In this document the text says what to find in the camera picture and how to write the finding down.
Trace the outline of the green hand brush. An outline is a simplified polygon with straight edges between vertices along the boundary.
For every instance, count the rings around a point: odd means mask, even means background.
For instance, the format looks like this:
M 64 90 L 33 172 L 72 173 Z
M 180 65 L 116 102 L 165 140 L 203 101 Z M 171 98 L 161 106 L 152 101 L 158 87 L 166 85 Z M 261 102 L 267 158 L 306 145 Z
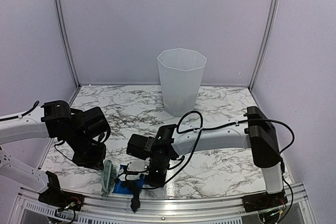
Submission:
M 102 196 L 107 197 L 111 193 L 115 185 L 115 179 L 117 177 L 116 167 L 111 160 L 104 161 L 104 168 L 101 174 L 101 186 Z

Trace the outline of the blue plastic dustpan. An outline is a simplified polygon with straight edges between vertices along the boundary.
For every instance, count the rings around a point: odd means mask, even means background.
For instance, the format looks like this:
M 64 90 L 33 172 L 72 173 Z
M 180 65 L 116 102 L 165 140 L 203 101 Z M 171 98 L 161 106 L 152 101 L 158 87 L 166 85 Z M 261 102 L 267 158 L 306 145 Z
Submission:
M 123 172 L 126 168 L 127 168 L 126 165 L 120 165 L 117 177 L 115 179 L 115 185 L 113 188 L 113 193 L 115 194 L 132 195 L 131 189 L 129 189 L 129 187 L 124 183 L 125 174 Z M 138 187 L 142 187 L 144 185 L 144 174 L 134 176 L 128 175 L 127 180 L 135 182 L 135 184 Z

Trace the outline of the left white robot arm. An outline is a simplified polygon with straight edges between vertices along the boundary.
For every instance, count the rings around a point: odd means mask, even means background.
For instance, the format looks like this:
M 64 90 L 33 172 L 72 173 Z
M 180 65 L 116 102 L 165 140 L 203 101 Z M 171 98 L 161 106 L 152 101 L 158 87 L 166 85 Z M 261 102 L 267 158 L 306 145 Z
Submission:
M 1 144 L 25 140 L 56 139 L 73 151 L 71 161 L 78 167 L 103 170 L 105 142 L 110 125 L 96 106 L 86 111 L 73 109 L 63 100 L 38 102 L 26 111 L 1 117 Z M 1 150 L 1 175 L 45 196 L 54 205 L 66 202 L 56 174 L 41 172 Z

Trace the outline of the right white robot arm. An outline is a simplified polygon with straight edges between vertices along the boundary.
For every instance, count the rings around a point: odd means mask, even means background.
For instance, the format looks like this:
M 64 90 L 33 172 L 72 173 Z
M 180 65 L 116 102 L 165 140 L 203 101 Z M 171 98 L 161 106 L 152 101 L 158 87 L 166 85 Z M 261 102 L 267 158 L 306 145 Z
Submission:
M 271 207 L 280 199 L 284 187 L 276 129 L 256 106 L 248 107 L 245 114 L 234 119 L 211 126 L 164 125 L 156 137 L 148 138 L 144 150 L 152 154 L 159 148 L 168 159 L 199 151 L 249 148 L 265 181 L 266 191 L 260 195 L 260 203 Z

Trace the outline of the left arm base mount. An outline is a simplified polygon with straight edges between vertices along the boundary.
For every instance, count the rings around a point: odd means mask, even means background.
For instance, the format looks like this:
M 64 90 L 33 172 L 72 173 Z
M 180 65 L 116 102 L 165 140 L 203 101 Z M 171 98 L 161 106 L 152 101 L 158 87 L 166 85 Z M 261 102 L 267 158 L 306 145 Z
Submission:
M 74 203 L 75 205 L 69 208 L 80 211 L 84 202 L 84 195 L 62 190 L 57 175 L 49 171 L 45 173 L 47 175 L 47 188 L 39 193 L 38 201 L 61 209 L 65 209 Z

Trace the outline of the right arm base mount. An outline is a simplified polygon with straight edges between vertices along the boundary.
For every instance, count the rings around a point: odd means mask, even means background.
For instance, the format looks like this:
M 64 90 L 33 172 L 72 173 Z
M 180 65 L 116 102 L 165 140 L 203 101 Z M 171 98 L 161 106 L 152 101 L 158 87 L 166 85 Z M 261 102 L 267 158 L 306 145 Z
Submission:
M 243 206 L 246 212 L 262 211 L 283 206 L 288 203 L 284 189 L 284 181 L 265 182 L 265 190 L 259 193 L 243 196 Z

